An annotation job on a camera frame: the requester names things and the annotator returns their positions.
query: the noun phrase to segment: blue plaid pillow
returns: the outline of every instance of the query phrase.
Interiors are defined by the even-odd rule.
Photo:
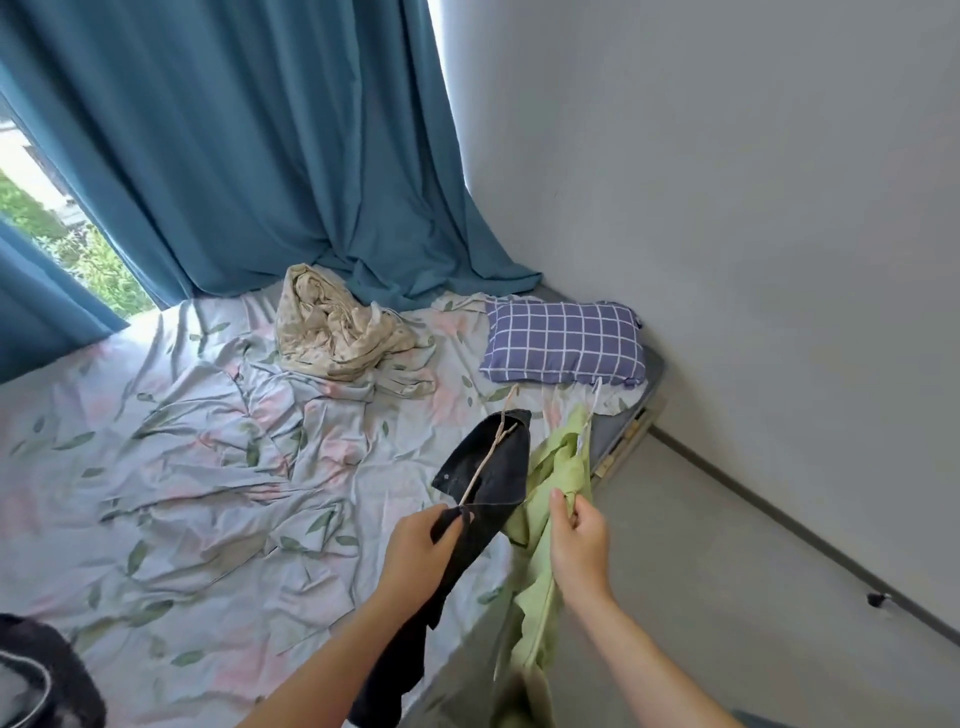
[[[491,299],[487,316],[490,339],[480,371],[492,381],[600,379],[634,387],[645,377],[641,324],[620,303]]]

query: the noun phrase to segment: person's left hand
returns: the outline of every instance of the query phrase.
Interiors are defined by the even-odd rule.
[[[438,504],[400,519],[387,544],[383,572],[376,592],[404,616],[412,617],[437,591],[444,570],[457,544],[464,520],[450,524],[434,544],[430,529],[446,508]]]

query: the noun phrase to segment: gray floor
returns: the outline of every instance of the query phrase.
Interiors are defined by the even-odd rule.
[[[960,647],[652,437],[596,494],[624,608],[708,692],[798,728],[960,726]],[[635,725],[569,615],[560,728]]]

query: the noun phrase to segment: black bag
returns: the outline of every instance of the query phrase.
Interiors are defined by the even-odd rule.
[[[400,627],[353,702],[349,720],[357,728],[393,728],[400,722],[400,698],[423,677],[427,626],[436,628],[454,584],[526,498],[530,411],[512,409],[504,419],[504,431],[513,425],[515,429],[493,451],[467,502],[443,511],[430,533],[437,543],[455,519],[465,519],[464,531],[453,549],[440,587]],[[431,485],[459,502],[490,451],[498,427],[500,413],[490,415],[477,425],[446,459]]]
[[[106,722],[104,699],[60,632],[0,615],[0,725],[103,728]]]

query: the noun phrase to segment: bed sheet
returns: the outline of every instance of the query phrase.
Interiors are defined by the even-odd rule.
[[[448,294],[355,383],[283,372],[279,287],[142,314],[0,387],[0,610],[75,645],[108,725],[232,726],[371,593],[396,521],[447,499],[433,474],[509,387],[477,372],[487,319]],[[401,399],[383,386],[422,380]],[[604,390],[599,413],[633,406]],[[525,383],[532,442],[584,385]],[[427,639],[408,709],[502,591],[498,536]]]

